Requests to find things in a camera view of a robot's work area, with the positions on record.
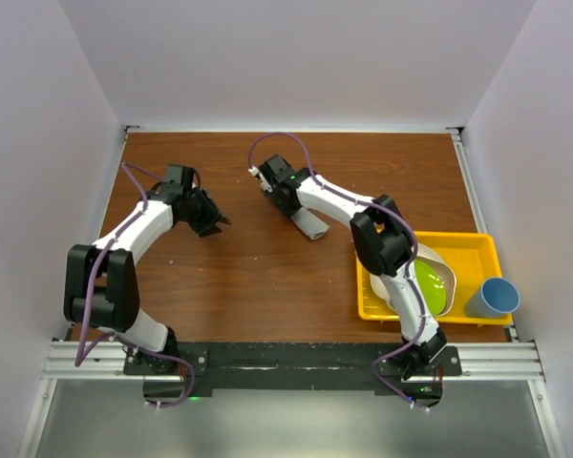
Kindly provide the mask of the grey cloth napkin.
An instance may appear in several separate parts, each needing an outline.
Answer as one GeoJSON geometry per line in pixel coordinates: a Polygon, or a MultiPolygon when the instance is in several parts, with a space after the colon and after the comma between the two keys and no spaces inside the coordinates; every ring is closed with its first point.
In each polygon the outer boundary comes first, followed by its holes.
{"type": "Polygon", "coordinates": [[[329,230],[329,226],[322,219],[305,207],[300,208],[290,219],[312,241],[322,238],[329,230]]]}

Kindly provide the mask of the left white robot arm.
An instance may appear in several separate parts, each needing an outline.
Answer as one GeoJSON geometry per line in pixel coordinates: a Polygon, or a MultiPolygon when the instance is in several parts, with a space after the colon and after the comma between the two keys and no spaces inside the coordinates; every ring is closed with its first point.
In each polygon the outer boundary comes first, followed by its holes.
{"type": "Polygon", "coordinates": [[[139,189],[132,213],[106,236],[74,245],[67,256],[64,316],[80,326],[75,365],[82,365],[93,345],[90,329],[126,343],[158,374],[184,369],[174,331],[142,308],[136,267],[146,251],[175,225],[185,223],[199,237],[221,231],[229,222],[199,172],[170,165],[150,189],[139,189]]]}

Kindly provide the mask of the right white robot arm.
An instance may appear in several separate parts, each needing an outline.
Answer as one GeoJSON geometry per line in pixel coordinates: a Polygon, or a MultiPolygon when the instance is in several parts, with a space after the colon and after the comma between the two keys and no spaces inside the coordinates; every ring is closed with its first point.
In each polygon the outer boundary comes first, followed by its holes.
{"type": "Polygon", "coordinates": [[[347,191],[310,167],[294,170],[279,155],[258,167],[250,164],[248,171],[284,216],[312,210],[350,228],[357,259],[385,286],[400,321],[403,345],[390,356],[401,357],[419,375],[436,368],[447,339],[416,278],[417,238],[393,198],[347,191]]]}

